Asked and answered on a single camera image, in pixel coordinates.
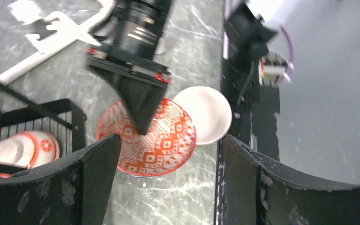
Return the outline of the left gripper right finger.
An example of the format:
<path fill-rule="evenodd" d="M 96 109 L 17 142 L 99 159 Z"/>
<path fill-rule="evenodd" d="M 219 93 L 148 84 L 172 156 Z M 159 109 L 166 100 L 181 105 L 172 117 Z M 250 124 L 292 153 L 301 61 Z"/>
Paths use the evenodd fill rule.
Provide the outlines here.
<path fill-rule="evenodd" d="M 218 143 L 214 224 L 360 225 L 360 185 L 297 171 L 227 135 Z"/>

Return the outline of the black wire dish rack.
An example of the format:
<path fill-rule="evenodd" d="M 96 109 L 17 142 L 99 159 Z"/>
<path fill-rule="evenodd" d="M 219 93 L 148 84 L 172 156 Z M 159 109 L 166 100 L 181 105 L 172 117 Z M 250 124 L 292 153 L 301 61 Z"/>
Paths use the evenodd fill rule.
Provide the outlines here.
<path fill-rule="evenodd" d="M 86 115 L 70 99 L 37 104 L 14 89 L 2 84 L 3 92 L 26 104 L 25 108 L 4 112 L 0 109 L 0 141 L 22 131 L 52 131 L 64 147 L 59 156 L 78 151 L 86 146 Z"/>

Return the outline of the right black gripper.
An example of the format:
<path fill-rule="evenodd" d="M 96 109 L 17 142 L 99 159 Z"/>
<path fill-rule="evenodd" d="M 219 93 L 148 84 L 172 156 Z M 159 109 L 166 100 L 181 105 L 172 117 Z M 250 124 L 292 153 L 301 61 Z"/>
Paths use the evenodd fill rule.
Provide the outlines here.
<path fill-rule="evenodd" d="M 168 67 L 107 45 L 89 47 L 87 65 L 116 90 L 137 133 L 146 135 L 171 82 Z"/>

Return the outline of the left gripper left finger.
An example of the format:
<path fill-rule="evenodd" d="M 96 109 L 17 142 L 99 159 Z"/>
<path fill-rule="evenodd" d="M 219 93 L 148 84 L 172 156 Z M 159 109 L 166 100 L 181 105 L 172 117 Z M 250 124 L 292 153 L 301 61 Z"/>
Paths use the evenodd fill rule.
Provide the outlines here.
<path fill-rule="evenodd" d="M 119 135 L 0 177 L 0 225 L 101 225 L 119 161 Z"/>

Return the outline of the orange zigzag bowl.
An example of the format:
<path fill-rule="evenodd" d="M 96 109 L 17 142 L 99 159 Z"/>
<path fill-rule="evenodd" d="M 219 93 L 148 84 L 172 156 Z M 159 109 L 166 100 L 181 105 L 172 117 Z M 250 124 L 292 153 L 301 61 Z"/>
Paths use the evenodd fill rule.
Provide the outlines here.
<path fill-rule="evenodd" d="M 30 169 L 60 157 L 60 144 L 51 133 L 30 130 L 0 134 L 0 164 Z"/>

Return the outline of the red geometric pattern bowl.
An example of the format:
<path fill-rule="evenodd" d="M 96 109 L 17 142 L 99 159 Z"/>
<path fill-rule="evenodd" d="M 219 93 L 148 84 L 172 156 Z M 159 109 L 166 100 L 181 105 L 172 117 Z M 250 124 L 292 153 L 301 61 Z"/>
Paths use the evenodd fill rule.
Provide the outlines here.
<path fill-rule="evenodd" d="M 121 101 L 109 107 L 97 125 L 97 138 L 116 133 L 122 145 L 117 168 L 136 177 L 155 177 L 181 167 L 196 146 L 196 130 L 188 113 L 163 98 L 146 135 L 133 127 Z"/>

